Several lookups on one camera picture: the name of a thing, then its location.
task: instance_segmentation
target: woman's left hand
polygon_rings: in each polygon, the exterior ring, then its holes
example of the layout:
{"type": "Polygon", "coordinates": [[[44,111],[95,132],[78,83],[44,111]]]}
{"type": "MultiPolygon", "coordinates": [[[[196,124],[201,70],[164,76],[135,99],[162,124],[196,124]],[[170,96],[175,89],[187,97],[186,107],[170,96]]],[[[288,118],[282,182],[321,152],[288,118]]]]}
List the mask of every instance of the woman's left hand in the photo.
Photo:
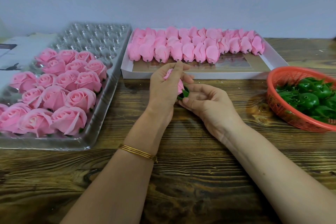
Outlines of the woman's left hand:
{"type": "Polygon", "coordinates": [[[155,71],[150,77],[147,110],[153,115],[165,117],[165,126],[168,126],[173,117],[174,104],[179,94],[177,92],[179,80],[181,79],[188,84],[194,83],[194,76],[183,72],[189,68],[190,65],[184,64],[182,61],[168,63],[155,71]],[[170,76],[167,80],[164,80],[163,77],[172,68],[174,69],[170,76]]]}

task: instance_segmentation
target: wooden table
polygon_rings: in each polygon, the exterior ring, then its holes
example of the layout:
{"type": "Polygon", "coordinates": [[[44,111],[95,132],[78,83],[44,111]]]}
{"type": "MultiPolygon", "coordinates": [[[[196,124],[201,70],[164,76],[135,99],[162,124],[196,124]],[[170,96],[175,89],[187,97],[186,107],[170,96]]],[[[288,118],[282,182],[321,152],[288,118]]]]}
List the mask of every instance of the wooden table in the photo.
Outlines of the wooden table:
{"type": "MultiPolygon", "coordinates": [[[[289,65],[313,67],[336,77],[336,42],[267,41],[289,65]]],[[[310,133],[280,120],[265,103],[265,81],[200,82],[226,90],[249,126],[336,192],[336,133],[310,133]]],[[[148,98],[149,80],[120,79],[92,150],[0,150],[0,223],[59,223],[111,158],[145,110],[148,98]]],[[[232,154],[189,111],[174,109],[158,158],[141,223],[279,222],[232,154]]]]}

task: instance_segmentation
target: hand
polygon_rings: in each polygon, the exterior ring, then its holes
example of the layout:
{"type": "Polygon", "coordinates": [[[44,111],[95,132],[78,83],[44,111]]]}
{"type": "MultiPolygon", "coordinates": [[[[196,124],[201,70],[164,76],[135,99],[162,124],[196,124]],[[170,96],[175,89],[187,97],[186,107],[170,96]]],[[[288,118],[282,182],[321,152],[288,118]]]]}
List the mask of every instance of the hand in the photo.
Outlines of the hand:
{"type": "Polygon", "coordinates": [[[228,94],[206,84],[188,85],[187,88],[190,94],[179,104],[199,116],[208,131],[225,144],[230,130],[244,124],[228,94]]]}
{"type": "Polygon", "coordinates": [[[189,65],[178,61],[176,63],[168,63],[159,68],[150,77],[149,86],[149,103],[147,110],[153,113],[155,116],[164,117],[164,125],[168,126],[172,117],[174,104],[176,102],[178,92],[177,84],[179,80],[192,84],[193,75],[184,73],[184,70],[188,70],[189,65]],[[166,75],[169,69],[174,68],[167,80],[163,77],[166,75]]]}

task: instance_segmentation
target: gold bracelet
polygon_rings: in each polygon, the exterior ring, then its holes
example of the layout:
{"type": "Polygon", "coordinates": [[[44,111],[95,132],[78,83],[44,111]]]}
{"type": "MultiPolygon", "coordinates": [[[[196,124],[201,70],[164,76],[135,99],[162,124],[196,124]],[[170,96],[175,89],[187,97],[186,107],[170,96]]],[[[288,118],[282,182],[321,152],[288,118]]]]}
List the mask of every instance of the gold bracelet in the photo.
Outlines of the gold bracelet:
{"type": "Polygon", "coordinates": [[[135,148],[133,148],[133,147],[130,147],[130,146],[128,146],[128,145],[120,144],[120,145],[119,145],[119,149],[128,151],[128,152],[130,152],[130,153],[137,154],[137,155],[142,156],[142,157],[145,157],[145,158],[152,159],[152,160],[154,160],[155,163],[158,162],[158,159],[157,159],[156,156],[151,155],[151,154],[148,154],[148,153],[146,153],[146,152],[144,152],[144,151],[137,150],[137,149],[135,149],[135,148]]]}

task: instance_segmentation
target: basket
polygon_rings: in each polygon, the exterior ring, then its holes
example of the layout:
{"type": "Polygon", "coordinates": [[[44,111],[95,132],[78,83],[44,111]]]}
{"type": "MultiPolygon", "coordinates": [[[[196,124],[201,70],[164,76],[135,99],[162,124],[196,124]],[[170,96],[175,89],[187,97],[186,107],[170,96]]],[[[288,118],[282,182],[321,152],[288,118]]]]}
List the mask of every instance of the basket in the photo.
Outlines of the basket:
{"type": "Polygon", "coordinates": [[[277,85],[285,83],[297,84],[302,78],[314,77],[324,79],[326,83],[333,82],[332,89],[336,89],[336,79],[304,67],[284,66],[273,69],[267,76],[267,103],[281,119],[299,129],[324,133],[336,131],[336,120],[330,120],[331,124],[315,120],[288,104],[275,90],[277,85]]]}

